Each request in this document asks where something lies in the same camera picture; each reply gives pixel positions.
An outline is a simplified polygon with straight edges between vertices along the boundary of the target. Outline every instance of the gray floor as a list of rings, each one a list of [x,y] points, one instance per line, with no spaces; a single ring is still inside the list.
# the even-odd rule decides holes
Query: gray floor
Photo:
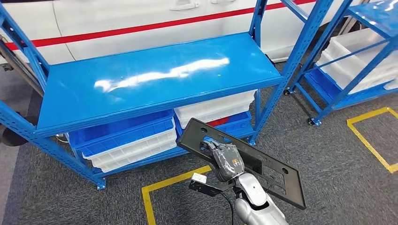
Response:
[[[0,73],[0,99],[12,109],[26,115],[32,88],[14,71]],[[0,143],[0,221],[3,220],[9,187],[14,173],[19,147]]]
[[[267,94],[268,90],[262,92],[264,97]],[[39,100],[33,96],[30,113],[37,110]],[[307,209],[298,210],[273,198],[291,225],[396,223],[397,174],[389,173],[346,125],[346,119],[384,106],[398,111],[398,96],[345,108],[326,117],[322,126],[311,127],[306,119],[314,111],[300,94],[279,100],[257,139],[257,148],[300,170]],[[388,114],[355,124],[390,163],[397,160],[394,124],[396,120]],[[141,187],[204,165],[188,154],[109,176],[107,188],[97,191],[26,144],[18,154],[3,225],[144,225]],[[211,172],[207,174],[214,180]],[[150,193],[157,224],[230,224],[225,199],[195,193],[187,186],[188,181],[182,181]],[[236,219],[235,224],[242,223]]]

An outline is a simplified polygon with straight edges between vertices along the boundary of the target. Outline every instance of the white storage box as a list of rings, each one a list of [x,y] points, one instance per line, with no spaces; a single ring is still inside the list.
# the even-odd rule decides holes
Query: white storage box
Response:
[[[322,52],[317,65],[340,58],[382,40],[383,38],[381,36],[369,28],[332,37],[330,39],[329,46]],[[385,45],[386,43],[367,49],[343,60],[339,60],[329,66],[322,67],[322,70],[329,74],[329,76],[336,81],[337,85],[343,89],[359,74],[360,71],[363,70],[363,68],[365,68],[367,64],[369,64],[369,62]],[[350,94],[395,79],[398,75],[397,61],[398,52],[395,51],[390,54],[389,57],[385,58],[374,70],[372,70],[372,72],[370,72],[366,78],[350,92]],[[338,68],[343,70],[342,73],[332,72],[340,70],[337,69],[336,65],[338,65]]]
[[[94,167],[108,172],[156,155],[176,147],[174,120],[173,125],[172,129],[85,158],[91,160]]]
[[[329,53],[327,50],[324,50],[321,54],[321,57],[319,58],[318,62],[316,63],[317,65],[321,65],[327,62],[332,61],[333,58],[329,56]],[[327,73],[335,82],[336,84],[341,88],[344,89],[352,80],[353,77],[349,76],[347,74],[347,70],[343,69],[337,62],[329,64],[327,66],[321,67],[321,69]],[[366,76],[362,81],[360,81],[357,86],[355,86],[349,94],[353,94],[355,92],[365,90],[371,87],[374,87],[376,85],[379,85],[381,83],[385,83],[391,80],[394,80],[396,76],[395,71],[390,71],[385,73],[384,75],[372,75],[370,74]]]
[[[210,122],[227,116],[246,112],[254,100],[256,90],[251,90],[235,95],[216,98],[204,102],[175,108],[181,128],[184,129],[191,118],[202,122]]]
[[[391,89],[396,89],[396,88],[398,88],[398,79],[391,81],[390,83],[388,83],[384,86],[384,89],[386,89],[386,90],[391,90]]]

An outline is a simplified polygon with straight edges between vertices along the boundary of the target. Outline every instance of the metal shelving unit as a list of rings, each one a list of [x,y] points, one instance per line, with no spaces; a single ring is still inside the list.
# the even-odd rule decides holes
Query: metal shelving unit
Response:
[[[287,90],[285,95],[295,92],[297,88],[309,101],[309,103],[318,112],[313,118],[308,119],[310,125],[320,125],[321,119],[334,110],[338,110],[347,106],[368,101],[379,96],[398,92],[398,88],[385,90],[383,86],[386,83],[374,86],[372,88],[349,94],[349,92],[365,78],[383,59],[389,56],[391,52],[398,49],[398,2],[394,0],[385,0],[380,2],[360,4],[356,6],[349,6],[352,0],[345,0],[327,26],[326,30],[318,40],[315,48],[312,50],[298,75],[294,78],[293,83]],[[371,28],[382,36],[385,40],[370,45],[366,48],[352,52],[346,56],[332,60],[322,65],[313,65],[313,61],[317,54],[320,53],[322,47],[327,43],[327,40],[332,34],[332,31],[343,19],[344,16],[352,16],[362,24]],[[345,59],[351,55],[365,51],[377,45],[387,43],[387,45],[370,61],[370,63],[344,88],[341,89],[326,73],[321,70],[321,67],[327,66],[338,60]],[[327,106],[321,109],[306,90],[301,86],[300,82],[306,81],[312,89],[321,97]]]
[[[332,0],[317,1],[310,15],[293,1],[283,2],[305,21],[305,25],[281,74],[259,48],[266,0],[257,1],[248,32],[57,65],[46,62],[0,5],[1,28],[29,59],[44,91],[36,126],[3,102],[0,102],[0,122],[97,185],[98,189],[105,188],[105,176],[109,174],[179,156],[186,151],[177,147],[103,173],[87,166],[81,152],[75,150],[75,156],[70,155],[54,143],[51,136],[258,89],[255,126],[232,134],[247,137],[247,141],[254,144]],[[273,89],[261,109],[259,89],[264,87]]]

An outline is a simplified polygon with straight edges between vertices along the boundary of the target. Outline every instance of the white label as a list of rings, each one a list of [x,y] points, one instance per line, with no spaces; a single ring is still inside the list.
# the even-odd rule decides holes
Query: white label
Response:
[[[206,184],[207,176],[194,172],[192,175],[192,180]]]

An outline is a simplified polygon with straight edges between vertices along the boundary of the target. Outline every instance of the yellow tape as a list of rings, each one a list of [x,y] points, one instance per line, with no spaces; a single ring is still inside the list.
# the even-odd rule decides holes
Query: yellow tape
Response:
[[[388,164],[384,158],[373,148],[373,146],[361,135],[361,133],[354,127],[353,123],[369,119],[371,117],[390,112],[398,119],[398,113],[389,107],[384,107],[381,109],[373,110],[365,114],[359,115],[357,117],[347,120],[347,126],[354,132],[354,134],[359,138],[359,140],[370,150],[370,152],[380,161],[380,163],[388,170],[390,173],[394,173],[398,170],[398,163],[393,165]]]
[[[196,170],[192,170],[183,174],[180,174],[178,176],[159,181],[157,183],[142,187],[142,198],[144,200],[144,207],[146,211],[146,219],[148,220],[148,225],[156,225],[155,222],[155,216],[153,215],[153,209],[152,209],[152,203],[151,203],[151,197],[149,195],[150,191],[154,191],[160,188],[164,188],[166,186],[178,183],[180,181],[186,180],[190,177],[192,177],[193,173],[206,173],[208,171],[211,171],[211,168],[206,165],[204,167],[201,167]]]

